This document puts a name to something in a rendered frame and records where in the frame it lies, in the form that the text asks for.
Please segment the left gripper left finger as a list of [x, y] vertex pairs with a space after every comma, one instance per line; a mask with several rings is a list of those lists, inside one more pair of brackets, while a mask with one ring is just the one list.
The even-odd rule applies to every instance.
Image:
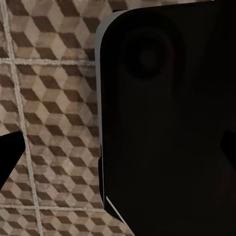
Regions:
[[26, 149], [21, 131], [0, 136], [0, 190]]

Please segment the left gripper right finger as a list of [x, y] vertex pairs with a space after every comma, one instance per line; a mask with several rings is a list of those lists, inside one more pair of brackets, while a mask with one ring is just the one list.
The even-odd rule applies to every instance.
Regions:
[[225, 131], [220, 147], [236, 170], [236, 133]]

